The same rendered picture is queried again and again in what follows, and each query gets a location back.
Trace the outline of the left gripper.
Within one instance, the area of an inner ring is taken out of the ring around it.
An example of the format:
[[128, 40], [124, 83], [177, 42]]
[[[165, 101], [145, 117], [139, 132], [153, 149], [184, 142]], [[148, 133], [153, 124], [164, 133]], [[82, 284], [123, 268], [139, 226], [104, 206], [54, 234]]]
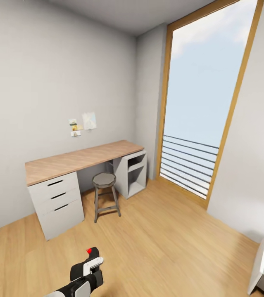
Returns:
[[88, 274], [86, 276], [86, 278], [90, 278], [91, 281], [92, 281], [92, 290], [91, 290], [91, 293], [98, 287], [102, 286], [103, 285], [103, 277], [102, 277], [102, 271], [99, 270], [99, 271], [96, 271], [95, 273], [93, 274]]

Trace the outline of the digital camera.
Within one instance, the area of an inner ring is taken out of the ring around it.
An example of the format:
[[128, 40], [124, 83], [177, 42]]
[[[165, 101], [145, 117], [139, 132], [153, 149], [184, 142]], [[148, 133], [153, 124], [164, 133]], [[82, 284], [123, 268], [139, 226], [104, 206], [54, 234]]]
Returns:
[[[84, 262], [79, 263], [79, 264], [75, 264], [71, 267], [70, 270], [70, 281], [72, 282], [75, 279], [78, 279], [80, 277], [83, 277], [83, 265], [99, 256], [99, 250], [97, 249], [97, 247], [93, 247], [87, 250], [89, 257], [88, 259], [86, 259]], [[96, 271], [100, 270], [100, 266], [95, 267], [94, 269], [92, 269], [92, 273], [95, 273]]]

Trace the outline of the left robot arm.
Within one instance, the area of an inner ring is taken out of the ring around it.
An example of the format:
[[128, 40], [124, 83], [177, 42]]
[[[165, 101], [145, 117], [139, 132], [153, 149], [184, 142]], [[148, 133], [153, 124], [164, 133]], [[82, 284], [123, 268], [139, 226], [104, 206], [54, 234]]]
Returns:
[[92, 269], [103, 264], [103, 258], [97, 257], [83, 265], [83, 277], [43, 297], [90, 297], [90, 294], [103, 285], [102, 271], [92, 273]]

